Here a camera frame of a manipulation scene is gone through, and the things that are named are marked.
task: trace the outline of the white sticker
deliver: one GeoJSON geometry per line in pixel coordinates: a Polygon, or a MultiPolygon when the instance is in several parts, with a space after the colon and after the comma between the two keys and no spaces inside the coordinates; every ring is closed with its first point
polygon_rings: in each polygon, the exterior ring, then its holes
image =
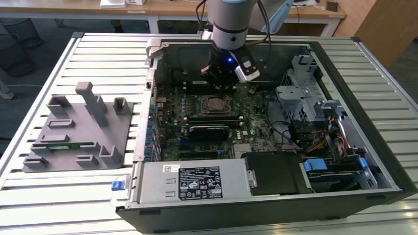
{"type": "Polygon", "coordinates": [[[128,11],[128,13],[144,14],[145,11],[128,11]]]}
{"type": "Polygon", "coordinates": [[[212,189],[211,192],[208,193],[221,193],[221,190],[220,189],[212,189]]]}
{"type": "Polygon", "coordinates": [[[179,172],[180,165],[163,165],[163,173],[179,172]]]}
{"type": "Polygon", "coordinates": [[[68,146],[52,146],[52,147],[48,147],[48,149],[50,149],[50,150],[69,149],[69,147],[68,146]]]}

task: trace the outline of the warning label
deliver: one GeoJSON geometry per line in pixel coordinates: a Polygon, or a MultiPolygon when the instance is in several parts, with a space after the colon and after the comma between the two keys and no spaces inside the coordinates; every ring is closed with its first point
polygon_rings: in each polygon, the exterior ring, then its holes
{"type": "Polygon", "coordinates": [[[179,199],[221,198],[219,167],[179,169],[179,199]]]}

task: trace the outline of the green circuit board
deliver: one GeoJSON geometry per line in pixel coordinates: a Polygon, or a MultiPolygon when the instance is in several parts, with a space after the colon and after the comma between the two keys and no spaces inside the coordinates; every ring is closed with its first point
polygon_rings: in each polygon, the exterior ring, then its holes
{"type": "Polygon", "coordinates": [[[159,93],[163,94],[157,99],[156,121],[161,161],[201,160],[205,159],[205,153],[211,154],[211,157],[216,153],[216,159],[235,158],[232,148],[235,144],[248,144],[255,152],[277,150],[263,113],[267,92],[255,92],[249,85],[236,84],[235,92],[223,96],[187,95],[176,87],[165,87],[159,93]],[[217,107],[219,103],[223,104],[221,111],[217,107]],[[189,122],[184,118],[211,117],[219,112],[228,117],[239,117],[239,127],[229,128],[225,141],[191,143],[187,137],[189,122]],[[195,157],[184,157],[184,155],[188,156],[187,153],[193,153],[195,157]]]}

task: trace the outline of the gray carpet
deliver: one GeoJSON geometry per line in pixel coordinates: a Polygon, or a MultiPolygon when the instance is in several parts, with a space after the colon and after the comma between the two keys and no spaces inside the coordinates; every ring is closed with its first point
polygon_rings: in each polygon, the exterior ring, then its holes
{"type": "MultiPolygon", "coordinates": [[[[9,77],[0,70],[1,81],[6,85],[36,84],[42,85],[60,54],[65,48],[72,32],[113,32],[108,20],[65,20],[65,27],[58,28],[52,19],[33,19],[33,24],[42,39],[42,45],[29,51],[36,64],[36,71],[18,78],[9,77]]],[[[160,22],[160,33],[195,33],[195,22],[160,22]]],[[[144,21],[121,21],[126,33],[148,33],[144,21]]],[[[418,101],[418,44],[412,43],[390,68],[390,73],[404,87],[411,97],[418,101]]],[[[38,87],[10,87],[16,98],[4,101],[0,98],[0,137],[13,137],[18,125],[40,91],[38,87]]],[[[8,142],[0,141],[0,155],[8,142]]]]}

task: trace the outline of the blue tab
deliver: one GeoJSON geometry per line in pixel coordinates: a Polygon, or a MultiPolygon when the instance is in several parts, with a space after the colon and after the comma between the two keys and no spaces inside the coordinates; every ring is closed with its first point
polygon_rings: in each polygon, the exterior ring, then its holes
{"type": "Polygon", "coordinates": [[[124,190],[124,181],[113,181],[112,182],[112,191],[124,190]]]}
{"type": "Polygon", "coordinates": [[[363,169],[366,169],[368,167],[366,159],[364,158],[359,158],[358,161],[359,161],[360,167],[363,167],[363,169]]]}
{"type": "Polygon", "coordinates": [[[312,170],[311,165],[308,164],[308,162],[303,162],[303,167],[304,167],[305,171],[311,171],[312,170]]]}
{"type": "Polygon", "coordinates": [[[303,167],[305,171],[328,169],[323,159],[307,159],[305,162],[303,162],[303,167]]]}

